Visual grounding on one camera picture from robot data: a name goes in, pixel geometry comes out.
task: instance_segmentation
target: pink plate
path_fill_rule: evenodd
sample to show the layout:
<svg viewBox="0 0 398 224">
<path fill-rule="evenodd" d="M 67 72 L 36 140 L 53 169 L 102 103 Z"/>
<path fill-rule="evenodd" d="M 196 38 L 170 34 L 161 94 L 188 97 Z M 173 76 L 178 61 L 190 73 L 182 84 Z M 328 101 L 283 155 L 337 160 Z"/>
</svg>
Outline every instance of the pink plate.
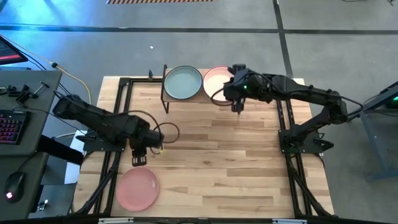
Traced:
<svg viewBox="0 0 398 224">
<path fill-rule="evenodd" d="M 216 91 L 224 87 L 224 83 L 228 82 L 231 77 L 233 75 L 228 71 L 227 66 L 209 70 L 203 79 L 203 91 L 206 96 L 210 99 Z M 228 102 L 224 97 L 224 91 L 217 93 L 213 99 L 218 102 Z"/>
<path fill-rule="evenodd" d="M 144 167 L 127 171 L 116 187 L 116 198 L 120 205 L 132 212 L 142 211 L 151 206 L 159 194 L 156 175 Z"/>
</svg>

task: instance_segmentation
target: light blue bowl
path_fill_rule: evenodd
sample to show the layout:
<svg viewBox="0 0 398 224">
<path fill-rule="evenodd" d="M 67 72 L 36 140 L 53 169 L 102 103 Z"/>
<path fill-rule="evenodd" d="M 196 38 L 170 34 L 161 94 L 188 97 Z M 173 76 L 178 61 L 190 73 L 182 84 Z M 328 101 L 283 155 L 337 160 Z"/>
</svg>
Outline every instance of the light blue bowl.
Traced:
<svg viewBox="0 0 398 224">
<path fill-rule="evenodd" d="M 164 89 L 176 100 L 186 100 L 195 96 L 201 89 L 203 77 L 191 66 L 179 66 L 165 77 Z"/>
</svg>

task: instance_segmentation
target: gray floor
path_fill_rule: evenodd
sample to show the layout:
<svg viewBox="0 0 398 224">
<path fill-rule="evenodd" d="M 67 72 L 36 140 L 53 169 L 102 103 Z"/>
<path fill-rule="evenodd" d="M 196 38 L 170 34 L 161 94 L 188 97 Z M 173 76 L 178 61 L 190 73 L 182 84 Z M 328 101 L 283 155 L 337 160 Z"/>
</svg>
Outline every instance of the gray floor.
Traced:
<svg viewBox="0 0 398 224">
<path fill-rule="evenodd" d="M 0 13 L 0 22 L 102 27 L 276 28 L 272 0 L 127 6 L 104 2 L 9 0 Z M 384 0 L 279 0 L 279 3 L 286 29 L 398 29 L 398 6 L 392 7 Z M 145 75 L 149 69 L 158 75 L 164 63 L 170 67 L 201 68 L 246 63 L 258 72 L 285 74 L 277 34 L 1 33 L 58 62 L 87 82 L 94 103 L 103 76 Z M 332 88 L 363 102 L 397 80 L 397 35 L 287 35 L 286 38 L 294 77 L 304 78 L 306 84 Z M 16 66 L 33 67 L 28 63 Z M 87 99 L 85 89 L 75 80 L 63 77 L 62 83 Z M 348 109 L 355 110 L 356 106 L 348 104 Z M 320 112 L 320 107 L 312 106 L 312 112 Z M 389 157 L 394 163 L 398 161 L 398 152 L 394 151 L 398 119 L 374 117 L 373 125 L 388 142 Z M 44 134 L 56 136 L 71 131 L 72 128 L 50 117 Z M 365 181 L 364 176 L 377 172 L 379 167 L 359 120 L 329 126 L 323 131 L 325 139 L 335 143 L 335 147 L 325 153 L 325 163 L 336 214 L 344 218 L 397 223 L 398 178 Z"/>
</svg>

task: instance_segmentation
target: wooden table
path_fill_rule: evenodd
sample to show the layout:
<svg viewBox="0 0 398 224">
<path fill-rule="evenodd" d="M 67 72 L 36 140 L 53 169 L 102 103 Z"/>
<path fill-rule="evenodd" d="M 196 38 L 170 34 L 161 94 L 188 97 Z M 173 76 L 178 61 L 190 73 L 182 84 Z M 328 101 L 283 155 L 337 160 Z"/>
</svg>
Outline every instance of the wooden table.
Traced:
<svg viewBox="0 0 398 224">
<path fill-rule="evenodd" d="M 104 77 L 98 106 L 113 111 L 120 77 Z M 160 155 L 148 152 L 148 168 L 160 181 L 160 194 L 147 210 L 129 212 L 116 196 L 112 216 L 291 218 L 294 216 L 284 156 L 280 153 L 276 104 L 247 100 L 240 116 L 230 107 L 210 103 L 173 103 L 166 114 L 161 84 L 136 83 L 130 110 L 144 110 L 158 122 L 173 122 L 180 139 L 165 144 Z M 308 103 L 292 100 L 297 123 L 310 119 Z M 154 127 L 149 117 L 139 114 Z M 175 137 L 171 126 L 162 128 Z M 79 209 L 98 185 L 103 152 L 92 153 L 82 165 L 75 192 Z M 319 158 L 303 154 L 307 184 L 324 208 L 333 213 L 325 171 Z M 132 169 L 131 152 L 121 158 L 118 179 Z M 108 189 L 105 189 L 102 209 Z"/>
</svg>

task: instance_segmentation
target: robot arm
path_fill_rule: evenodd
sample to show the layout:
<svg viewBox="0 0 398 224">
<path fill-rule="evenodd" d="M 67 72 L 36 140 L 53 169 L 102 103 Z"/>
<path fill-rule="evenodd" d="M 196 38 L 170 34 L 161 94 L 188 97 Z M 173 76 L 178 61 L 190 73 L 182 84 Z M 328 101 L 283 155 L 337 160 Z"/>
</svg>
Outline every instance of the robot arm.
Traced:
<svg viewBox="0 0 398 224">
<path fill-rule="evenodd" d="M 341 124 L 347 121 L 346 103 L 337 91 L 321 90 L 299 85 L 283 75 L 260 74 L 245 65 L 229 68 L 234 77 L 224 84 L 224 96 L 232 102 L 231 111 L 244 109 L 246 98 L 270 103 L 272 100 L 301 100 L 323 105 L 322 112 L 301 125 L 293 125 L 285 135 L 286 144 L 301 145 L 310 133 L 329 124 Z"/>
<path fill-rule="evenodd" d="M 113 114 L 96 106 L 89 105 L 77 95 L 59 96 L 53 109 L 55 116 L 62 119 L 76 120 L 92 129 L 99 138 L 112 145 L 126 145 L 129 140 L 132 149 L 133 166 L 146 165 L 146 148 L 159 148 L 164 135 L 150 130 L 149 123 L 144 119 L 127 113 Z M 82 141 L 95 140 L 87 134 Z"/>
</svg>

